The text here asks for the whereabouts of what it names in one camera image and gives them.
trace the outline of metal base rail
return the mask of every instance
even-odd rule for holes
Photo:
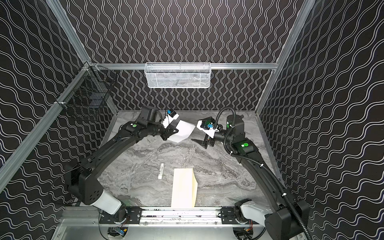
[[[249,224],[222,224],[218,217],[221,207],[195,207],[173,209],[170,207],[141,207],[139,224],[124,227],[249,227]],[[99,212],[95,207],[65,207],[60,219],[61,227],[98,227]],[[101,227],[117,227],[119,224],[100,224]]]

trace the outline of marble surface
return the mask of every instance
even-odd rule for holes
[[[199,119],[216,117],[217,112],[178,111],[181,120],[196,124]],[[110,139],[120,125],[134,120],[139,111],[121,111]],[[224,112],[219,123],[225,124]],[[267,165],[272,169],[265,145],[253,111],[237,112],[244,115],[246,137],[259,148]],[[160,136],[148,136],[127,149],[100,175],[99,181],[105,190],[128,205],[170,206],[174,168],[193,168],[198,182],[196,206],[233,206],[235,202],[251,198],[268,206],[264,194],[254,179],[233,157],[230,157],[221,143],[204,149],[191,138],[204,139],[204,133],[197,128],[191,136],[175,143],[163,141]],[[164,174],[157,179],[160,163],[164,162]]]

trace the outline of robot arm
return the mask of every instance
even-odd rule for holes
[[[227,116],[226,129],[215,124],[218,119],[209,117],[200,120],[197,128],[206,133],[205,138],[204,140],[192,140],[204,148],[207,148],[208,145],[214,146],[215,141],[225,142],[230,154],[235,156],[237,161],[251,174],[264,193],[270,209],[254,203],[251,199],[244,199],[235,204],[234,212],[237,220],[247,222],[251,219],[264,225],[274,240],[287,240],[305,231],[310,210],[308,204],[304,200],[297,201],[282,185],[280,187],[283,188],[284,193],[281,193],[276,182],[278,180],[268,173],[268,171],[270,173],[272,171],[263,160],[258,148],[250,139],[245,137],[243,116],[235,115],[235,119],[233,116]],[[295,220],[296,216],[292,213],[286,199],[293,203],[293,207],[300,215],[299,218],[305,224],[304,228],[297,219]]]
[[[165,121],[161,119],[156,122],[158,114],[159,110],[156,108],[143,107],[139,117],[135,121],[124,124],[105,145],[76,165],[67,164],[65,171],[70,171],[70,174],[66,174],[64,179],[68,185],[68,191],[84,204],[93,205],[111,214],[116,222],[124,221],[126,206],[104,191],[97,178],[121,153],[144,137],[160,135],[163,140],[167,140],[168,137],[179,132],[173,121],[177,119],[177,113],[168,110]]]

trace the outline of small white tube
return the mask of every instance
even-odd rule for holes
[[[163,172],[164,172],[164,163],[160,163],[160,169],[159,169],[159,175],[157,176],[157,179],[163,178]]]

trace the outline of metal extrusion bar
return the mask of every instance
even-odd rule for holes
[[[144,70],[145,63],[95,63],[110,70]],[[277,63],[211,63],[212,70],[277,69]]]
[[[103,140],[101,141],[101,145],[100,145],[100,147],[103,146],[103,145],[108,141],[109,136],[111,135],[112,129],[113,129],[113,127],[115,126],[115,123],[116,123],[117,118],[118,118],[118,115],[117,115],[117,114],[113,115],[112,120],[111,120],[111,122],[109,123],[108,129],[107,129],[107,131],[105,132],[104,138],[103,138]]]
[[[57,99],[58,102],[64,101],[68,94],[75,88],[77,83],[82,79],[82,76],[88,72],[86,68],[88,68],[88,65],[84,65],[83,69],[79,71],[72,82],[66,87]],[[25,137],[12,155],[7,159],[5,164],[0,168],[0,192],[7,186],[13,175],[17,172],[62,110],[63,108],[60,104],[57,102],[53,103],[32,131]]]
[[[53,236],[52,236],[51,239],[52,240],[62,240],[66,229],[67,229],[66,226],[63,226],[63,225],[59,224],[56,227],[56,230],[53,233]]]
[[[112,111],[112,114],[116,115],[118,113],[118,108],[116,107],[116,104],[113,102],[111,96],[109,96],[107,99],[107,106]]]
[[[307,20],[307,17],[309,13],[311,12],[313,5],[315,4],[316,0],[305,0],[303,2],[303,5],[301,6],[300,12],[298,13],[295,23],[293,24],[292,30],[284,44],[283,50],[280,53],[280,56],[278,58],[278,67],[274,71],[274,73],[271,74],[265,88],[263,91],[263,94],[257,104],[256,107],[256,113],[259,115],[268,99],[269,94],[272,91],[273,86],[276,83],[277,78],[279,77],[285,62],[287,61],[291,50],[293,49],[293,46],[296,43],[297,38],[299,37],[299,34],[301,30],[304,27],[304,23]]]
[[[272,151],[271,145],[269,144],[268,137],[266,136],[266,133],[265,133],[265,130],[264,130],[264,127],[263,127],[263,123],[262,123],[260,117],[257,114],[255,114],[255,115],[256,115],[257,126],[259,126],[260,134],[262,135],[262,138],[263,138],[263,141],[264,141],[264,145],[265,145],[266,151],[268,153],[268,157],[271,160],[272,167],[273,167],[273,170],[275,172],[275,175],[276,175],[277,179],[279,179],[279,181],[285,187],[285,184],[283,182],[283,178],[281,176],[280,170],[279,170],[279,168],[277,166],[277,162],[276,162],[275,156],[273,155],[273,151]]]
[[[90,62],[91,58],[89,57],[87,51],[84,48],[84,45],[81,43],[79,36],[77,35],[75,29],[73,28],[63,6],[59,0],[46,0],[48,6],[52,10],[53,14],[57,18],[61,28],[64,30],[65,34],[68,37],[68,40],[75,49],[80,60],[85,62]]]
[[[142,207],[139,224],[124,224],[124,227],[249,227],[249,224],[222,224],[218,217],[220,207],[196,207],[194,209],[172,209],[170,207]],[[61,226],[98,226],[99,212],[94,207],[65,207],[60,219]],[[116,227],[119,224],[100,224]]]

